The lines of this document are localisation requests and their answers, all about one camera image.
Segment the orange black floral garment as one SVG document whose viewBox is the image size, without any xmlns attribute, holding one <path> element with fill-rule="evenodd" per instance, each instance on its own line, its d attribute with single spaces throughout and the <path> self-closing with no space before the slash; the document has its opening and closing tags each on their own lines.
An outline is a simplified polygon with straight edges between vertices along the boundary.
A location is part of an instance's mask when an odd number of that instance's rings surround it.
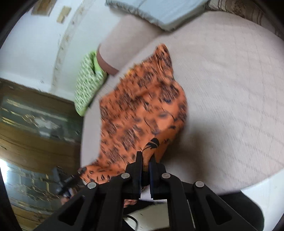
<svg viewBox="0 0 284 231">
<path fill-rule="evenodd" d="M 187 100 L 173 77 L 170 52 L 164 44 L 128 70 L 113 91 L 100 99 L 101 140 L 98 157 L 81 175 L 85 183 L 109 182 L 143 155 L 160 161 L 187 119 Z"/>
</svg>

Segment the wooden glass wardrobe door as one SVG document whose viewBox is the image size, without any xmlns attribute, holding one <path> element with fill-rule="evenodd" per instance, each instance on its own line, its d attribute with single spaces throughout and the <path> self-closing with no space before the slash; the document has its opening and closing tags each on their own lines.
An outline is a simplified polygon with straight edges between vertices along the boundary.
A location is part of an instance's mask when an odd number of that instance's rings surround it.
<svg viewBox="0 0 284 231">
<path fill-rule="evenodd" d="M 22 230 L 61 206 L 53 169 L 79 169 L 82 122 L 71 101 L 1 80 L 1 173 Z"/>
</svg>

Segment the green checkered pillow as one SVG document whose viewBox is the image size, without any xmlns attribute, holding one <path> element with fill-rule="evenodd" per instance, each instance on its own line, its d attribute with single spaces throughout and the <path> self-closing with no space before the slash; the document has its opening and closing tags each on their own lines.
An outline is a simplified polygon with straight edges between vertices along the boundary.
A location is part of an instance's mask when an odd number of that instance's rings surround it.
<svg viewBox="0 0 284 231">
<path fill-rule="evenodd" d="M 108 74 L 100 67 L 97 52 L 86 54 L 81 62 L 75 89 L 74 105 L 80 116 L 84 116 L 93 98 L 107 79 Z"/>
</svg>

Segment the pink quilted mattress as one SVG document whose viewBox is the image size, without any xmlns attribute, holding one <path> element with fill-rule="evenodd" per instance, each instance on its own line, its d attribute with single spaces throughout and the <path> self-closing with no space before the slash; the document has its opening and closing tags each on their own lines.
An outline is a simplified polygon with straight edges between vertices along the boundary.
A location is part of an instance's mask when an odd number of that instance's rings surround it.
<svg viewBox="0 0 284 231">
<path fill-rule="evenodd" d="M 161 162 L 185 182 L 217 194 L 254 185 L 283 169 L 283 41 L 226 12 L 205 12 L 161 34 L 108 78 L 85 115 L 81 163 L 98 157 L 100 99 L 160 44 L 187 100 L 187 119 Z"/>
</svg>

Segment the pink bolster cushion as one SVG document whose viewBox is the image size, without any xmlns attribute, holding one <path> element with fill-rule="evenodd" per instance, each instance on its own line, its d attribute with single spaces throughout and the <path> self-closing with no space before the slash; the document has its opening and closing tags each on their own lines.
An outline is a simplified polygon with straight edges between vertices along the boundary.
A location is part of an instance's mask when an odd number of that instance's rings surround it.
<svg viewBox="0 0 284 231">
<path fill-rule="evenodd" d="M 145 19 L 127 14 L 112 29 L 97 49 L 99 66 L 116 75 L 143 47 L 163 33 Z"/>
</svg>

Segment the small gold framed picture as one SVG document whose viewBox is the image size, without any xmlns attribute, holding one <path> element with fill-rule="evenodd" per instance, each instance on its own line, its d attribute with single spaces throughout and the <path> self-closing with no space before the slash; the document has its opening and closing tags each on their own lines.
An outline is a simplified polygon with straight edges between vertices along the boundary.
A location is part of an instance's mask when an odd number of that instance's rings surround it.
<svg viewBox="0 0 284 231">
<path fill-rule="evenodd" d="M 49 16 L 57 0 L 39 0 L 32 8 L 32 15 Z"/>
</svg>

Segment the light blue pillow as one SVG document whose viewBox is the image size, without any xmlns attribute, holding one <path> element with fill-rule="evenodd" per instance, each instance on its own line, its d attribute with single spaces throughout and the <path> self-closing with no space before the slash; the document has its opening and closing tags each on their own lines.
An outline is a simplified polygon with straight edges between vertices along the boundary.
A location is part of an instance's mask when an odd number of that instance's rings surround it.
<svg viewBox="0 0 284 231">
<path fill-rule="evenodd" d="M 202 0 L 122 0 L 106 5 L 139 16 L 164 31 L 173 31 L 201 14 L 207 1 Z"/>
</svg>

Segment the striped beige cushion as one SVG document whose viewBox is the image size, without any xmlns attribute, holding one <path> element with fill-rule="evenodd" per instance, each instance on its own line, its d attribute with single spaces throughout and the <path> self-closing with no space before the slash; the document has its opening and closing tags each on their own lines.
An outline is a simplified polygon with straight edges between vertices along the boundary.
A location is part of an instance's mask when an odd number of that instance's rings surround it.
<svg viewBox="0 0 284 231">
<path fill-rule="evenodd" d="M 280 25 L 280 22 L 272 16 L 272 13 L 265 12 L 253 1 L 208 1 L 206 9 L 240 16 L 264 27 L 283 40 L 283 26 Z"/>
</svg>

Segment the gold wall switch left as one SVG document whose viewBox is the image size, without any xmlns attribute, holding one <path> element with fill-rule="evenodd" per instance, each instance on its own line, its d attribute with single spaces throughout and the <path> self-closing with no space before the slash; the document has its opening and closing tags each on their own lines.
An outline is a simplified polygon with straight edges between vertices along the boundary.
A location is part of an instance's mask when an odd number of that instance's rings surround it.
<svg viewBox="0 0 284 231">
<path fill-rule="evenodd" d="M 71 11 L 71 7 L 69 6 L 64 6 L 59 14 L 59 16 L 57 17 L 56 22 L 62 24 L 65 20 L 65 18 L 69 15 Z"/>
</svg>

